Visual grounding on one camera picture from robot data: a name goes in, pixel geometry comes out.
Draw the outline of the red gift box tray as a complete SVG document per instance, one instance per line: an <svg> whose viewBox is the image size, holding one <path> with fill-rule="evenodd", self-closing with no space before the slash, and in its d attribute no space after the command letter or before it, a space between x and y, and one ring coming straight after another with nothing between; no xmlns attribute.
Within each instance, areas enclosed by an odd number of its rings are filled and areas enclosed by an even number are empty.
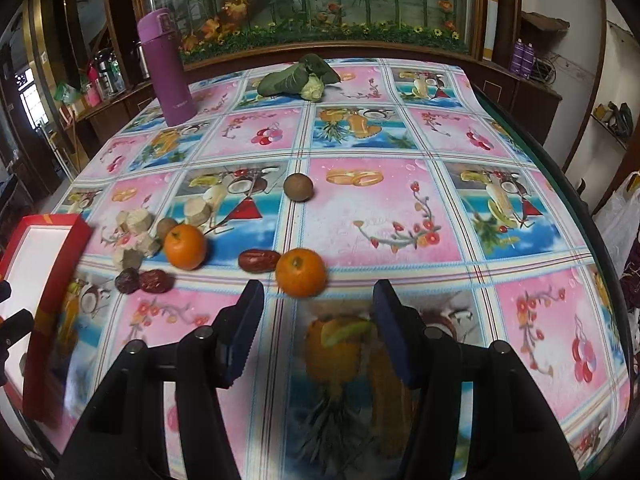
<svg viewBox="0 0 640 480"><path fill-rule="evenodd" d="M1 257L1 277L11 287L1 301L2 320L22 309L34 316L32 331L9 348L4 386L25 417L48 425L62 411L49 373L58 321L91 234L79 214L33 214L18 222Z"/></svg>

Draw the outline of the dark date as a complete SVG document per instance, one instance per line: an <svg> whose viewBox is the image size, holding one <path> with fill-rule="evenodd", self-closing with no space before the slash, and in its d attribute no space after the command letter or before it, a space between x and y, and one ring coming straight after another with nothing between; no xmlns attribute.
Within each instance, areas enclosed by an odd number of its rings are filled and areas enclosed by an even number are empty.
<svg viewBox="0 0 640 480"><path fill-rule="evenodd" d="M115 288L124 295L131 295L140 288L139 272L135 268L122 270L114 279Z"/></svg>

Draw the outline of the beige cake piece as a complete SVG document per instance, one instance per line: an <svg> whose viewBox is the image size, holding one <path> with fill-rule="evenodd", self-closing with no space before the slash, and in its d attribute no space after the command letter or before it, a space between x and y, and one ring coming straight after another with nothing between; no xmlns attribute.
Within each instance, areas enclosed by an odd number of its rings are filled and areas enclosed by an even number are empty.
<svg viewBox="0 0 640 480"><path fill-rule="evenodd" d="M134 249L140 252L144 258L154 257L160 251L160 248L162 248L160 240L148 232L143 232L136 237Z"/></svg>
<svg viewBox="0 0 640 480"><path fill-rule="evenodd" d="M123 233L139 235L148 232L153 223L153 215L145 208L122 210L116 216L116 226Z"/></svg>
<svg viewBox="0 0 640 480"><path fill-rule="evenodd" d="M189 198L183 205L184 220L190 226L201 226L212 215L209 204L200 196Z"/></svg>
<svg viewBox="0 0 640 480"><path fill-rule="evenodd" d="M119 271L126 269L139 270L143 259L144 255L138 252L137 249L132 248L116 248L112 255L114 267Z"/></svg>

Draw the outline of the red date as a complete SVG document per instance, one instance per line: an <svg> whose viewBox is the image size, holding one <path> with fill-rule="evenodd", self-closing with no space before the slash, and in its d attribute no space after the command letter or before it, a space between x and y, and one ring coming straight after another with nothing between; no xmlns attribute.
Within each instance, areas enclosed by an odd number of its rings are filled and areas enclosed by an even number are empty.
<svg viewBox="0 0 640 480"><path fill-rule="evenodd" d="M139 287L148 294L164 294L172 289L174 277L162 269L154 269L139 274Z"/></svg>
<svg viewBox="0 0 640 480"><path fill-rule="evenodd" d="M239 254L238 265L247 273L270 273L276 270L280 258L275 250L252 248Z"/></svg>

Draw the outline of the orange tangerine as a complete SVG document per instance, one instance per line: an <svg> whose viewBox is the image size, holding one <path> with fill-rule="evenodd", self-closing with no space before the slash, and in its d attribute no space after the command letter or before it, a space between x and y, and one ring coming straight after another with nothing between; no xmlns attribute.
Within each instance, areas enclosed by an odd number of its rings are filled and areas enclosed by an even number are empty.
<svg viewBox="0 0 640 480"><path fill-rule="evenodd" d="M328 272L316 252L295 248L280 257L276 266L276 280L282 292L288 296L309 298L324 291Z"/></svg>
<svg viewBox="0 0 640 480"><path fill-rule="evenodd" d="M193 271L205 260L207 240L196 226L181 223L166 234L163 250L172 266Z"/></svg>

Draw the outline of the small brown round fruit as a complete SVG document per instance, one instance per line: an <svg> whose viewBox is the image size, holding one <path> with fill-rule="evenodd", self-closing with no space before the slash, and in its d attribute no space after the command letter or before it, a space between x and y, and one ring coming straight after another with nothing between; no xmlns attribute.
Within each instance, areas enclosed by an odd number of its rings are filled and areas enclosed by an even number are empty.
<svg viewBox="0 0 640 480"><path fill-rule="evenodd" d="M160 219L157 222L156 226L156 237L160 240L161 243L165 240L167 234L175 227L178 226L178 222L174 218L165 217Z"/></svg>

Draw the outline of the white plastic bag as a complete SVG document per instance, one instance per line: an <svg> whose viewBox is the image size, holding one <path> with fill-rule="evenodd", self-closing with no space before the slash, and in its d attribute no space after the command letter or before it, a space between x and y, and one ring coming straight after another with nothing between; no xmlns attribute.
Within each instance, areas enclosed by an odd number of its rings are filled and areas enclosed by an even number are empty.
<svg viewBox="0 0 640 480"><path fill-rule="evenodd" d="M619 278L638 240L639 217L639 173L633 171L593 217Z"/></svg>

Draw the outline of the pink bottle on cabinet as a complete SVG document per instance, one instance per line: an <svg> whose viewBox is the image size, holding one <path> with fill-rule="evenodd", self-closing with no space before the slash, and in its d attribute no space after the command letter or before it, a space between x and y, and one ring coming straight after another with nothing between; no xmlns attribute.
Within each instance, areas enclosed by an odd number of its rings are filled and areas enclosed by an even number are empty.
<svg viewBox="0 0 640 480"><path fill-rule="evenodd" d="M99 75L96 69L90 65L85 76L82 77L82 88L86 101L91 107L97 107L102 102Z"/></svg>

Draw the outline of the fruit pattern tablecloth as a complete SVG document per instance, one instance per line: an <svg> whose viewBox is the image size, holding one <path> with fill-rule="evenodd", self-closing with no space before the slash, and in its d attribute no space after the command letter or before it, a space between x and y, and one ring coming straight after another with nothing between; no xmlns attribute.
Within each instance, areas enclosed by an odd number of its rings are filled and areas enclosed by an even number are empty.
<svg viewBox="0 0 640 480"><path fill-rule="evenodd" d="M423 322L464 344L507 341L544 394L583 476L611 455L630 387L618 324L582 224L516 134L477 101L463 70L382 58L333 62L320 102L263 98L264 68L197 82L198 114L169 127L150 103L98 151L58 203L93 233L67 289L55 345L62 452L126 342L179 340L235 302L244 250L306 248L328 270L321 295L296 300L262 274L265 313L241 378L220 394L247 479L395 477L418 404L393 374L369 321L374 283L389 280ZM292 202L290 174L314 197ZM172 289L121 294L116 248L137 235L119 211L197 226L204 262L175 268L162 244L138 270Z"/></svg>

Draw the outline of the purple thermos bottle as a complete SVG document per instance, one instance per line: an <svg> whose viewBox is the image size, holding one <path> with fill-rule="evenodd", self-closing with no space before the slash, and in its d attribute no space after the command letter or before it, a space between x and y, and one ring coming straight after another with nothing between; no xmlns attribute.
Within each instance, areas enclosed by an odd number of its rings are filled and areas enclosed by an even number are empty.
<svg viewBox="0 0 640 480"><path fill-rule="evenodd" d="M186 82L178 29L170 11L160 8L146 14L138 21L138 35L166 125L187 122L198 109Z"/></svg>

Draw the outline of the wooden side cabinet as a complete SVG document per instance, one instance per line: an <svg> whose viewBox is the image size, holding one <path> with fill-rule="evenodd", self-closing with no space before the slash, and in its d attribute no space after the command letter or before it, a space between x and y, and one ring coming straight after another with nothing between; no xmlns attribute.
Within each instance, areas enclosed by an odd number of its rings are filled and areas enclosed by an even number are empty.
<svg viewBox="0 0 640 480"><path fill-rule="evenodd" d="M491 62L471 62L464 71L475 87L544 145L562 100L556 92Z"/></svg>

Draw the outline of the purple spray bottles pair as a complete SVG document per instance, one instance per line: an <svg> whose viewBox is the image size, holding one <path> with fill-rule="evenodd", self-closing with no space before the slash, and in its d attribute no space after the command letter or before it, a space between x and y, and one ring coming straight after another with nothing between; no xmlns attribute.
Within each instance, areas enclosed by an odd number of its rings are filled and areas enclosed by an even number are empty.
<svg viewBox="0 0 640 480"><path fill-rule="evenodd" d="M529 79L533 73L535 60L534 47L519 39L513 46L510 72L524 79Z"/></svg>

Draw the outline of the green leafy cabbage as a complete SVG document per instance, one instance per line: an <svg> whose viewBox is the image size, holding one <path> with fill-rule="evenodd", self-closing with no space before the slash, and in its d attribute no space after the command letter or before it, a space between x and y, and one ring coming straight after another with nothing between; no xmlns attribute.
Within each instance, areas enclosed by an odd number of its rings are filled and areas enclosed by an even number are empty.
<svg viewBox="0 0 640 480"><path fill-rule="evenodd" d="M341 76L319 55L309 53L280 72L266 75L257 87L263 98L299 96L308 102L320 102L328 84L338 84Z"/></svg>

